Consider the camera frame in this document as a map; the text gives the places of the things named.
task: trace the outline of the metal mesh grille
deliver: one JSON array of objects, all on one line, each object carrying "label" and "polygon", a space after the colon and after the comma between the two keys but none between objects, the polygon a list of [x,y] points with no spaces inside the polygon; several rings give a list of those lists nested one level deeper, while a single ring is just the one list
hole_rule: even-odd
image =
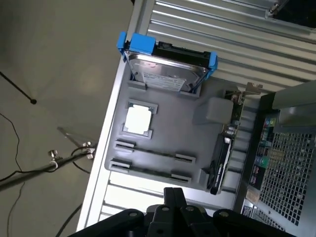
[{"label": "metal mesh grille", "polygon": [[275,222],[272,218],[267,216],[263,211],[261,211],[259,208],[256,209],[256,212],[253,215],[253,218],[257,221],[261,221],[269,226],[272,226],[274,228],[277,228],[279,230],[285,231],[285,229],[279,225],[277,222]]},{"label": "metal mesh grille", "polygon": [[275,133],[260,200],[298,226],[313,164],[311,134]]}]

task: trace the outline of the gray floor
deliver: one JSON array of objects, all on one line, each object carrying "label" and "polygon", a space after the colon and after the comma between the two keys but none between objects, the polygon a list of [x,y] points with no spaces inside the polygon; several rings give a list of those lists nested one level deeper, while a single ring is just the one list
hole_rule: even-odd
[{"label": "gray floor", "polygon": [[[98,139],[119,61],[116,41],[132,12],[128,0],[0,0],[0,70],[37,98],[31,105],[0,79],[0,113],[20,136],[23,170],[47,164],[47,151],[75,148],[56,127]],[[0,118],[0,177],[17,169],[17,139]],[[92,162],[79,161],[87,169]],[[11,237],[55,236],[82,202],[88,175],[69,165],[24,186]],[[0,193],[0,236],[20,187]],[[76,227],[78,215],[63,236]]]}]

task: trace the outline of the blue drive bracket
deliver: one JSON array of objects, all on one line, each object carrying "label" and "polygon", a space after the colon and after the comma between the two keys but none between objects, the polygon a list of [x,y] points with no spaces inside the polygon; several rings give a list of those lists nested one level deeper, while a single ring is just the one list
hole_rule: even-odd
[{"label": "blue drive bracket", "polygon": [[155,44],[156,39],[154,37],[134,33],[128,50],[152,55]]},{"label": "blue drive bracket", "polygon": [[218,57],[216,52],[211,52],[211,55],[209,57],[209,62],[208,62],[208,73],[205,75],[203,79],[201,79],[195,87],[191,90],[191,92],[195,93],[196,89],[202,84],[203,81],[209,79],[209,77],[216,71],[218,67]]},{"label": "blue drive bracket", "polygon": [[217,70],[217,67],[218,67],[217,53],[211,52],[211,56],[209,58],[209,63],[208,63],[209,72],[207,73],[204,80],[207,80]]},{"label": "blue drive bracket", "polygon": [[124,45],[125,45],[125,40],[126,40],[126,32],[121,32],[117,41],[117,48],[119,50],[119,52],[121,53],[121,55],[123,56],[123,61],[126,61],[126,57],[124,54]]},{"label": "blue drive bracket", "polygon": [[126,32],[121,32],[117,42],[117,48],[124,57],[124,62],[126,61],[124,54],[125,50],[152,55],[156,44],[156,39],[154,37],[133,33],[129,48],[125,48],[126,35]]}]

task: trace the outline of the power cable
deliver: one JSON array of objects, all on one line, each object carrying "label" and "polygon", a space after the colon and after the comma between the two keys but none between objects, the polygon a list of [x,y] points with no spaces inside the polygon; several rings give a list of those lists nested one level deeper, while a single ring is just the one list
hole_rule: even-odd
[{"label": "power cable", "polygon": [[[73,150],[73,152],[71,153],[71,155],[73,156],[76,151],[79,151],[79,150],[82,150],[82,149],[87,149],[87,148],[89,148],[89,147],[78,147],[78,148],[76,148],[76,149]],[[77,167],[79,170],[83,171],[84,173],[90,174],[89,171],[87,171],[87,170],[84,169],[84,168],[81,168],[79,165],[77,165],[76,162],[73,162],[73,164],[74,164],[75,167]]]},{"label": "power cable", "polygon": [[[17,164],[17,166],[19,167],[20,172],[22,172],[21,166],[20,166],[20,164],[19,164],[19,162],[18,162],[18,160],[17,160],[18,154],[19,154],[20,137],[19,137],[19,135],[18,135],[18,133],[17,133],[17,131],[16,131],[16,129],[15,129],[15,126],[14,126],[13,122],[12,122],[9,118],[7,118],[5,115],[3,115],[2,113],[0,113],[0,115],[1,115],[4,119],[6,119],[6,120],[12,125],[13,130],[14,130],[14,133],[15,133],[17,139],[18,139],[18,142],[17,142],[17,144],[16,144],[16,152],[15,152],[15,158],[14,158],[14,160],[15,160],[15,163]],[[1,179],[0,182],[3,181],[3,180],[6,180],[7,178],[10,178],[10,177],[13,176],[14,174],[16,174],[16,173],[13,172],[12,174],[10,174],[10,175],[9,175],[8,177],[6,177],[5,179]],[[17,197],[17,199],[15,200],[14,204],[12,205],[12,207],[11,207],[11,209],[10,209],[10,211],[9,211],[8,219],[7,219],[7,222],[6,222],[6,235],[7,235],[7,237],[9,237],[10,217],[11,217],[11,215],[12,215],[12,213],[13,213],[13,210],[14,210],[14,208],[15,208],[15,206],[16,206],[18,200],[19,200],[20,197],[21,197],[22,189],[23,189],[24,185],[25,185],[25,183],[23,183],[22,186],[20,187],[19,196]]]},{"label": "power cable", "polygon": [[[85,152],[85,153],[78,154],[78,155],[76,155],[76,156],[79,157],[79,156],[86,156],[86,155],[92,155],[92,153],[86,153],[86,152]],[[15,175],[15,174],[17,174],[17,173],[20,173],[20,174],[34,173],[34,172],[53,173],[53,172],[55,172],[57,169],[59,169],[59,168],[62,167],[62,166],[64,166],[64,165],[60,165],[60,166],[58,166],[58,168],[56,168],[56,169],[54,169],[54,170],[45,170],[45,169],[47,169],[47,168],[45,168],[45,169],[34,169],[34,170],[29,170],[29,171],[15,170],[13,173],[9,174],[8,176],[6,176],[6,177],[0,179],[0,182],[9,179],[10,177],[12,177],[13,175]]]},{"label": "power cable", "polygon": [[67,220],[64,222],[64,224],[59,229],[56,237],[60,237],[61,236],[61,234],[64,231],[65,227],[69,224],[71,219],[74,217],[74,215],[76,215],[76,213],[81,209],[81,207],[82,207],[82,203],[70,214],[70,216],[67,218]]}]

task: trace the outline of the tripod leg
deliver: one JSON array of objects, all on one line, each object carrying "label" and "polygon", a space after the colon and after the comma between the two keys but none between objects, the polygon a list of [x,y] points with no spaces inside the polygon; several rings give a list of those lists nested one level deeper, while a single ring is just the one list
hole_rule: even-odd
[{"label": "tripod leg", "polygon": [[37,100],[32,99],[30,96],[28,96],[23,90],[21,90],[21,88],[19,88],[13,81],[11,81],[5,74],[3,74],[2,72],[0,72],[0,75],[11,85],[14,86],[15,89],[17,89],[18,91],[20,91],[26,98],[28,98],[31,102],[31,104],[35,105],[37,103]]}]

